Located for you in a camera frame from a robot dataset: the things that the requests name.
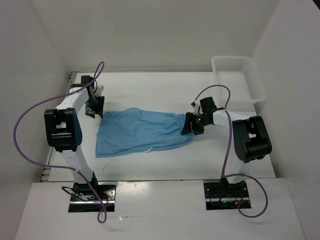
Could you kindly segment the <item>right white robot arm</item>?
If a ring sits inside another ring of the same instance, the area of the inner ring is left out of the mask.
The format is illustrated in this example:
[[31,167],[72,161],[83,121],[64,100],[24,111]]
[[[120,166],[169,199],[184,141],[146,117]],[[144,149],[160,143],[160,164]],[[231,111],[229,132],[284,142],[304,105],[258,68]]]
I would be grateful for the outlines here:
[[185,114],[181,135],[202,135],[205,127],[216,125],[228,130],[228,143],[219,180],[219,196],[230,197],[248,174],[246,165],[261,160],[272,151],[263,118],[244,116],[217,107],[212,97],[192,102],[192,112]]

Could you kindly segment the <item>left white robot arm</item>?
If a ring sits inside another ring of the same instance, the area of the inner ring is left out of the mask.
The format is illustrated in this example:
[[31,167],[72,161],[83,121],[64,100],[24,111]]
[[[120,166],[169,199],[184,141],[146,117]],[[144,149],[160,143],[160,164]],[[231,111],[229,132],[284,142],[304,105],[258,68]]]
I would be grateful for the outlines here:
[[85,106],[85,115],[91,118],[103,117],[105,97],[102,96],[103,86],[94,89],[94,78],[89,75],[81,77],[81,82],[71,85],[67,96],[56,108],[44,112],[46,138],[65,159],[67,166],[72,168],[74,189],[77,194],[89,200],[96,199],[100,194],[98,180],[87,164],[81,144],[83,133],[78,113]]

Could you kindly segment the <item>light blue shorts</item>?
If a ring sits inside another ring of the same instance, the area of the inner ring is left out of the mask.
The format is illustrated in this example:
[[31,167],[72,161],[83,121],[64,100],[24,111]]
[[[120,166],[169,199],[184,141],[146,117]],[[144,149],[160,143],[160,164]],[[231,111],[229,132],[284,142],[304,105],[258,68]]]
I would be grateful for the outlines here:
[[182,135],[185,114],[147,111],[131,107],[106,111],[96,134],[95,157],[107,158],[180,148],[194,133]]

